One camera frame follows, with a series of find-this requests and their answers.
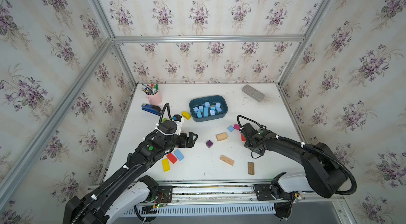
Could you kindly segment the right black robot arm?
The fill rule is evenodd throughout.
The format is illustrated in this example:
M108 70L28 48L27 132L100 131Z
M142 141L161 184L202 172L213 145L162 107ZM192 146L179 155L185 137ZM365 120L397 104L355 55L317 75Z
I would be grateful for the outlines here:
M311 191L323 198L331 198L333 194L351 195L356 192L355 176L326 144L312 145L294 141L243 115L237 116L237 124L245 138L244 147L252 154L257 154L252 156L253 159L270 151L299 163L304 169L306 184Z

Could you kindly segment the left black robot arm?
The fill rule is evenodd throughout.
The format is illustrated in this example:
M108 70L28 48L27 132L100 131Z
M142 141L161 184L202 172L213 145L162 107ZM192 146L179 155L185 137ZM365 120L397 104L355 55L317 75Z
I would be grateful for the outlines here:
M64 210L64 224L111 224L131 206L145 201L157 182L145 172L175 148L193 148L198 135L181 131L180 115L159 119L126 162L83 198L74 196Z

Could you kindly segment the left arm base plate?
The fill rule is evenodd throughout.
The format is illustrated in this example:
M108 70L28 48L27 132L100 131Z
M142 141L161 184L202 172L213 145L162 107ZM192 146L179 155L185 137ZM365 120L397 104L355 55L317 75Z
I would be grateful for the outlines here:
M173 186L157 186L153 188L142 203L167 204L172 201Z

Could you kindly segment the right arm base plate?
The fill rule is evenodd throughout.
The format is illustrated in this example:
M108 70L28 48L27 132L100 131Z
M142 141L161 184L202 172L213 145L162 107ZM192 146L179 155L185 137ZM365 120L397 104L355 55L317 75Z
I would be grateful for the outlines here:
M255 184L253 190L256 194L258 201L270 201L270 200L293 200L299 195L297 192L285 192L277 184Z

